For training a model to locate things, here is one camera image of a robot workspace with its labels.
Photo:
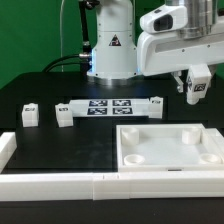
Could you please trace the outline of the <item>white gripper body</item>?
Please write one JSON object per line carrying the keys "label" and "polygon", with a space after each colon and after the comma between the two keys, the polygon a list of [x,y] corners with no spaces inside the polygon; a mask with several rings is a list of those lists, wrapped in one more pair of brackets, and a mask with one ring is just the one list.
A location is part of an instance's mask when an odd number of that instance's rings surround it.
{"label": "white gripper body", "polygon": [[145,76],[224,63],[224,16],[216,3],[165,3],[140,18],[137,63]]}

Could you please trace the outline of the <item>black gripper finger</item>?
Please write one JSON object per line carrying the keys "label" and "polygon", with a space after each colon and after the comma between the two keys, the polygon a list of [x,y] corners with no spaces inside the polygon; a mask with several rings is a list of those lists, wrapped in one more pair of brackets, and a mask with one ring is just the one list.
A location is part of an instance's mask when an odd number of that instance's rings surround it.
{"label": "black gripper finger", "polygon": [[183,92],[183,81],[181,80],[182,72],[181,71],[172,72],[172,76],[177,83],[177,91],[179,93],[182,93]]}

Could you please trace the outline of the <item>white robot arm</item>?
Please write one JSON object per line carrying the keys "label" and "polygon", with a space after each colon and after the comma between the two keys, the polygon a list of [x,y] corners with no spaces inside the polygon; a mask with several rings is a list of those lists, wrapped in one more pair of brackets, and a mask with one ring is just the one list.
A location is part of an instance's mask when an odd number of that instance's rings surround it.
{"label": "white robot arm", "polygon": [[79,0],[80,13],[96,11],[97,43],[83,46],[91,81],[126,83],[137,76],[188,73],[189,90],[207,90],[214,67],[224,63],[224,16],[217,0],[165,0],[139,20],[134,35],[131,0]]}

